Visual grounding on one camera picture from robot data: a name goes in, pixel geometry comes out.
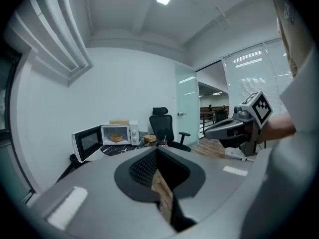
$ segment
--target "black and white marker cube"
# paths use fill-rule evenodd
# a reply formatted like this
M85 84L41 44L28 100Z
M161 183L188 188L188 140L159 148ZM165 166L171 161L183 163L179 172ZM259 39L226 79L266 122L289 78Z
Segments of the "black and white marker cube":
M242 110L248 111L256 119L260 129L273 113L273 109L262 91L252 93L240 106Z

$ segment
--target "chair headrest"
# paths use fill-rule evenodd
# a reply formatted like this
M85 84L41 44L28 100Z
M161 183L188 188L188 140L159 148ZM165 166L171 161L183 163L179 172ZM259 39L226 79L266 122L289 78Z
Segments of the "chair headrest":
M164 115L168 113L168 109L166 107L154 107L153 115Z

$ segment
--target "yellow container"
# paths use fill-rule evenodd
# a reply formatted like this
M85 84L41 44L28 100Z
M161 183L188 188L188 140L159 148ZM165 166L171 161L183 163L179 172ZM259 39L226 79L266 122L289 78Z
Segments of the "yellow container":
M149 141L149 142L156 141L156 136L155 135L145 135L144 141Z
M114 133L111 135L111 140L114 142L123 141L123 136L118 133Z

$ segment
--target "office chair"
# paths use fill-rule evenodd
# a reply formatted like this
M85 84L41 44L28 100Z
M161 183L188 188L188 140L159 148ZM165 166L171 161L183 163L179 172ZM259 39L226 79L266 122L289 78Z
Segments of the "office chair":
M216 111L216 122L215 123L218 123L222 120L225 120L225 119L228 119L227 118L227 111L224 111L223 109L220 109L220 110L217 110Z
M158 141L163 141L166 136L169 147L190 152L190 148L183 144L185 136L190 136L190 134L179 132L182 135L180 143L174 141L173 118L167 113L168 109L166 107L153 108L153 115L150 116L151 127Z

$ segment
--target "beige shirt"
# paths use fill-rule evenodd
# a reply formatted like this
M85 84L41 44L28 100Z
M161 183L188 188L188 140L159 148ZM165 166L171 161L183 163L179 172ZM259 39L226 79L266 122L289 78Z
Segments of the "beige shirt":
M302 68L315 42L301 15L289 0L274 0L278 28L287 53L293 77Z

